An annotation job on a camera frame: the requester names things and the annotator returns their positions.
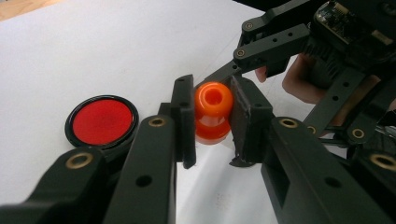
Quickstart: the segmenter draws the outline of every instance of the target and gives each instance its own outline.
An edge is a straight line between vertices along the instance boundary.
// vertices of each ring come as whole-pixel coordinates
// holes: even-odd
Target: human hand
[[[309,76],[315,65],[315,59],[299,54],[288,70],[282,82],[283,89],[308,104],[317,104],[326,94],[326,90],[318,88],[309,82]],[[255,70],[260,82],[266,79],[267,68],[261,67]],[[380,81],[376,76],[369,76],[363,80],[359,87],[352,93],[341,110],[332,119],[331,124],[340,126],[344,123],[347,114],[364,98],[364,96]],[[396,100],[392,102],[389,110],[396,109]]]

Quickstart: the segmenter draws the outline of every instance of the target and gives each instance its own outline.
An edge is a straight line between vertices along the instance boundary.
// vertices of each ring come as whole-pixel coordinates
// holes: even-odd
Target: black rim
[[[133,121],[132,121],[131,126],[128,128],[128,131],[123,136],[121,136],[120,138],[118,138],[108,144],[91,145],[91,144],[82,142],[75,136],[74,131],[73,131],[73,121],[74,121],[76,115],[86,105],[89,105],[96,101],[106,100],[106,99],[119,101],[119,102],[125,104],[129,108],[129,110],[131,111],[132,116],[133,116]],[[133,140],[134,129],[136,128],[138,122],[139,122],[139,115],[137,113],[137,109],[131,102],[129,102],[128,100],[126,100],[122,97],[115,96],[115,95],[101,95],[101,96],[92,97],[91,99],[88,99],[88,100],[82,102],[81,104],[79,104],[70,113],[69,117],[67,117],[66,124],[64,125],[64,132],[66,134],[66,138],[75,147],[99,147],[101,149],[108,149],[108,148],[119,146],[122,143],[131,142]]]

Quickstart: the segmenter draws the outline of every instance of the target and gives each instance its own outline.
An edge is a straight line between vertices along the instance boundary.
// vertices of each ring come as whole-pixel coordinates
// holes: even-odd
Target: orange cup
[[[214,145],[230,131],[228,117],[233,95],[221,83],[207,82],[195,92],[195,137],[200,143]]]

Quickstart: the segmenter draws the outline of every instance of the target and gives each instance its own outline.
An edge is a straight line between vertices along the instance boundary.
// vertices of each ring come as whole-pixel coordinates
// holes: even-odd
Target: wooden floor
[[[0,21],[50,6],[62,0],[8,0],[0,3]]]

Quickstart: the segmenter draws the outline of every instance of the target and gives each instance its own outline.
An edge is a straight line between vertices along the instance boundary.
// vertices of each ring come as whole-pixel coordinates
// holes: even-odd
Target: red circular reflector
[[[114,95],[92,97],[78,105],[64,125],[75,147],[116,147],[133,140],[139,116],[128,100]]]
[[[73,120],[73,132],[82,142],[105,145],[121,138],[134,116],[129,108],[115,100],[100,100],[85,105]]]

